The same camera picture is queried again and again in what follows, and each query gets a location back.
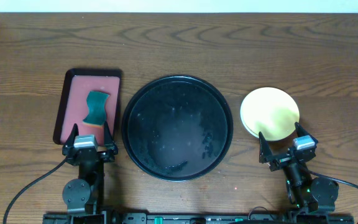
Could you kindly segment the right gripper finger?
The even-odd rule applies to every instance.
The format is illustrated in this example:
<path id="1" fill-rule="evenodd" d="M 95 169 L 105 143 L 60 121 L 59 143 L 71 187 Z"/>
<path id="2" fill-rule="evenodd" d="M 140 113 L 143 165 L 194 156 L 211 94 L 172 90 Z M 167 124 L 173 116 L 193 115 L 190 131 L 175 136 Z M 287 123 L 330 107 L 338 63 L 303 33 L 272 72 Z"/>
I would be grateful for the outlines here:
<path id="1" fill-rule="evenodd" d="M 315 144 L 318 143 L 318 140 L 312 136 L 309 132 L 307 132 L 300 124 L 299 122 L 295 122 L 295 131 L 296 131 L 296 135 L 300 138 L 303 136 L 309 136 L 314 142 Z"/>
<path id="2" fill-rule="evenodd" d="M 272 160 L 273 154 L 267 140 L 264 138 L 264 135 L 262 134 L 261 131 L 259 132 L 259 143 L 260 143 L 259 162 L 261 164 L 270 162 Z"/>

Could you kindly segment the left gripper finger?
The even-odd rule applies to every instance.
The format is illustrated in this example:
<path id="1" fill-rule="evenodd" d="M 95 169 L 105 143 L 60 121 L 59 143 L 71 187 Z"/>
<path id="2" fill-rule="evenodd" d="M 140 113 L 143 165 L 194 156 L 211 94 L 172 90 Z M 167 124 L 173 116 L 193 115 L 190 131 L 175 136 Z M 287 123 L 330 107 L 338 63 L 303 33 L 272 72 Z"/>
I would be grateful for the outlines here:
<path id="1" fill-rule="evenodd" d="M 115 142 L 112 138 L 108 122 L 105 121 L 103 124 L 103 136 L 104 136 L 104 146 L 114 146 Z"/>
<path id="2" fill-rule="evenodd" d="M 75 138 L 77 137 L 77 135 L 79 135 L 78 125 L 75 123 L 73 125 L 73 128 L 71 130 L 71 133 L 70 133 L 69 137 L 67 138 L 67 140 L 66 140 L 66 142 L 64 144 L 64 147 L 65 148 L 74 147 L 74 142 L 75 142 Z"/>

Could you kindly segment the yellow plate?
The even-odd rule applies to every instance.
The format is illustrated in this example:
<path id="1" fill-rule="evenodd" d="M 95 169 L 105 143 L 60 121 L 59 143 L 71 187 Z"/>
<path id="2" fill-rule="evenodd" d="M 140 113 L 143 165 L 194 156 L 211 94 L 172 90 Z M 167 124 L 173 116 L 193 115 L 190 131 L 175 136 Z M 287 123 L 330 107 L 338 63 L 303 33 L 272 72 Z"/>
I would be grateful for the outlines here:
<path id="1" fill-rule="evenodd" d="M 245 122 L 250 130 L 261 131 L 268 141 L 279 141 L 295 131 L 300 111 L 295 100 L 285 91 L 262 87 L 248 93 L 241 106 L 245 109 Z"/>

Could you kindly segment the green orange sponge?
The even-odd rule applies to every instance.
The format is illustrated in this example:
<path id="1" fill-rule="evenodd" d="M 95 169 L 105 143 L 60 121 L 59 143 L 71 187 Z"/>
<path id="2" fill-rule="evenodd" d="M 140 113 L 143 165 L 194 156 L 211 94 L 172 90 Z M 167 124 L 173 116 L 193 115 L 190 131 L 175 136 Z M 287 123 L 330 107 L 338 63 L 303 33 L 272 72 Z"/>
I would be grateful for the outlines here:
<path id="1" fill-rule="evenodd" d="M 88 125 L 102 126 L 107 119 L 106 101 L 109 94 L 100 91 L 90 91 L 86 98 L 88 114 L 83 122 Z"/>

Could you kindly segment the light green plate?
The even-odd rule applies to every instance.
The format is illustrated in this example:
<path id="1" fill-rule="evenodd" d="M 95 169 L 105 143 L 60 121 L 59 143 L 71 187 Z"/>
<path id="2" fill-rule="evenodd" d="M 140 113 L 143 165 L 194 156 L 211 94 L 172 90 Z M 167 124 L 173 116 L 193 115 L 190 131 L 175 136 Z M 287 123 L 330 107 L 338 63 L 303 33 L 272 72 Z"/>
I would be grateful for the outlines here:
<path id="1" fill-rule="evenodd" d="M 242 125 L 244 126 L 245 130 L 251 134 L 253 137 L 256 137 L 257 139 L 259 138 L 259 135 L 254 133 L 252 130 L 250 130 L 248 128 L 248 126 L 246 125 L 246 122 L 245 122 L 245 109 L 243 108 L 243 106 L 240 107 L 240 117 L 241 117 L 241 122 L 242 122 Z"/>

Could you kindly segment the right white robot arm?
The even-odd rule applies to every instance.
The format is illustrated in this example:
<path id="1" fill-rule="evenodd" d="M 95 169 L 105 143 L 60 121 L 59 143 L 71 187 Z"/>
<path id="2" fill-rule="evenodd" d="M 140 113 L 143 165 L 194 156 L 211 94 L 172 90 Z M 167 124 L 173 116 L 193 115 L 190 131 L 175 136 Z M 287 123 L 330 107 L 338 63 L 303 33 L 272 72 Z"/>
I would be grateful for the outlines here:
<path id="1" fill-rule="evenodd" d="M 318 140 L 299 123 L 295 123 L 297 137 L 285 153 L 274 154 L 268 141 L 259 133 L 259 162 L 268 164 L 273 172 L 282 170 L 287 179 L 288 198 L 306 213 L 329 213 L 335 210 L 339 186 L 329 179 L 312 178 L 306 163 L 316 157 Z"/>

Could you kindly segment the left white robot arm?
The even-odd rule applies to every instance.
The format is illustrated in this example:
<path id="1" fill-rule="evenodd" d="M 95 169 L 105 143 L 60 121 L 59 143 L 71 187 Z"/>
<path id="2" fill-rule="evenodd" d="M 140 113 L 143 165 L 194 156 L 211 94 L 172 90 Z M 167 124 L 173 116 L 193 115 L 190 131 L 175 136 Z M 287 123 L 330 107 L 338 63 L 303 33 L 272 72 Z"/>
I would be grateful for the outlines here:
<path id="1" fill-rule="evenodd" d="M 79 135 L 78 125 L 73 129 L 62 148 L 67 163 L 79 168 L 78 178 L 69 181 L 63 189 L 63 201 L 70 215 L 99 213 L 104 195 L 104 165 L 114 162 L 118 153 L 109 125 L 103 124 L 104 151 L 98 150 L 95 135 Z"/>

